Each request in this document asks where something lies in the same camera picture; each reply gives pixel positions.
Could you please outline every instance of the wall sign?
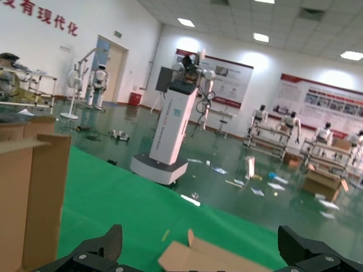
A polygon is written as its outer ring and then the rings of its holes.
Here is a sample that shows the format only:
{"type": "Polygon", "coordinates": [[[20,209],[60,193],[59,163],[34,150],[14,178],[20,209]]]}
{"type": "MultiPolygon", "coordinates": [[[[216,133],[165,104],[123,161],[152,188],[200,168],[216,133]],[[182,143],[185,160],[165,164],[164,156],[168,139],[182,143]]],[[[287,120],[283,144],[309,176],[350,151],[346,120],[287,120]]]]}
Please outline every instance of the wall sign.
{"type": "MultiPolygon", "coordinates": [[[[178,49],[174,62],[181,62],[185,56],[193,58],[195,55],[195,53],[178,49]]],[[[200,67],[216,72],[213,84],[216,97],[213,101],[240,109],[254,68],[211,56],[205,56],[205,59],[200,62],[200,67]]]]}
{"type": "Polygon", "coordinates": [[[67,21],[63,16],[53,13],[51,10],[36,6],[31,0],[0,0],[0,5],[11,8],[21,9],[22,12],[28,16],[37,16],[45,24],[54,26],[54,28],[64,31],[68,29],[68,34],[77,36],[78,27],[72,21],[67,21]]]}
{"type": "Polygon", "coordinates": [[[330,122],[334,136],[344,138],[363,128],[363,93],[282,74],[269,113],[282,117],[292,111],[305,127],[316,129],[330,122]]]}

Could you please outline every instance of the ceiling light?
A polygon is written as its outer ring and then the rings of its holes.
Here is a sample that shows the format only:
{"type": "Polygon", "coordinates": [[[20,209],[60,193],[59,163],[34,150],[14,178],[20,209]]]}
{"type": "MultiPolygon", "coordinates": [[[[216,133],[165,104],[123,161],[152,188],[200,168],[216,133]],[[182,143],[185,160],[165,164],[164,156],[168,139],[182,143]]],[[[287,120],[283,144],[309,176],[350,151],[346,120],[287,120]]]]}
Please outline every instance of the ceiling light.
{"type": "Polygon", "coordinates": [[[346,51],[345,53],[340,55],[342,58],[346,58],[352,61],[360,61],[363,58],[363,53],[346,51]]]}
{"type": "Polygon", "coordinates": [[[275,0],[255,0],[256,2],[275,4],[275,0]]]}
{"type": "Polygon", "coordinates": [[[269,38],[266,35],[254,33],[254,39],[256,41],[263,41],[264,43],[268,43],[269,38]]]}
{"type": "Polygon", "coordinates": [[[178,18],[179,22],[184,25],[184,26],[187,26],[187,27],[195,27],[195,25],[192,23],[192,21],[190,20],[187,20],[187,19],[181,19],[181,18],[178,18]]]}

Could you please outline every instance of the banner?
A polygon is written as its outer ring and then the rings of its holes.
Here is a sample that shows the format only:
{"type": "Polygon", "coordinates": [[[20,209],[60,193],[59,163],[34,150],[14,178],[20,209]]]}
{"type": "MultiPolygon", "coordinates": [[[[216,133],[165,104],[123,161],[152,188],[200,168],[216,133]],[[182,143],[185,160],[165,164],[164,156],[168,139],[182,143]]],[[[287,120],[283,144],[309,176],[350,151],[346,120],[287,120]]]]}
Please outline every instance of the banner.
{"type": "MultiPolygon", "coordinates": [[[[195,53],[178,49],[174,62],[182,62],[185,56],[190,56],[194,60],[195,55],[195,53]]],[[[200,67],[216,72],[213,84],[216,97],[213,101],[240,109],[254,68],[210,56],[206,56],[204,60],[200,61],[200,67]]]]}
{"type": "Polygon", "coordinates": [[[293,111],[311,129],[330,122],[337,138],[363,129],[363,93],[282,74],[270,115],[282,117],[293,111]]]}

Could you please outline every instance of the robot leg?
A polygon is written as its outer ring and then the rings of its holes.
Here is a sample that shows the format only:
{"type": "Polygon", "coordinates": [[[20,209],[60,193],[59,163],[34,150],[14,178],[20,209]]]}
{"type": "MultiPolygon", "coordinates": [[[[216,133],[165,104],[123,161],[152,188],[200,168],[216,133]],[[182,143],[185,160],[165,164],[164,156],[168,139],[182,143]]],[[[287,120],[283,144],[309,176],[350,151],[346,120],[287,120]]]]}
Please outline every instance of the robot leg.
{"type": "Polygon", "coordinates": [[[98,109],[99,111],[102,110],[102,102],[103,102],[103,91],[100,91],[98,94],[97,105],[95,109],[98,109]]]}
{"type": "Polygon", "coordinates": [[[88,96],[88,101],[87,101],[88,106],[92,106],[94,96],[95,96],[95,87],[91,86],[90,95],[88,96]]]}

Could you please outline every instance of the white pillar robot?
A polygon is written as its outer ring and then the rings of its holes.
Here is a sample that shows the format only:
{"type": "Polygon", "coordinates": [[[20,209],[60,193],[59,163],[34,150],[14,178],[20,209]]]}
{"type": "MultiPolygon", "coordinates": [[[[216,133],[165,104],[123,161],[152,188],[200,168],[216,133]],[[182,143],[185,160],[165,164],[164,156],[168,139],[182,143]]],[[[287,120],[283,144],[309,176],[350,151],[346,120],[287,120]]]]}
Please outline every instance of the white pillar robot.
{"type": "Polygon", "coordinates": [[[200,103],[203,107],[199,121],[205,126],[211,105],[212,80],[216,77],[214,71],[206,71],[199,67],[202,58],[203,54],[198,53],[194,64],[190,57],[186,56],[183,63],[173,65],[174,80],[165,95],[165,104],[151,151],[132,158],[130,168],[135,174],[163,185],[170,185],[186,172],[188,161],[179,158],[178,154],[193,104],[200,91],[200,103]],[[202,81],[205,81],[204,90],[200,87],[202,81]]]}
{"type": "Polygon", "coordinates": [[[88,87],[90,88],[90,95],[87,101],[88,106],[92,106],[95,93],[98,93],[95,109],[102,110],[103,94],[107,90],[109,77],[110,75],[106,72],[105,65],[99,65],[96,71],[91,72],[90,80],[88,81],[88,87]]]}

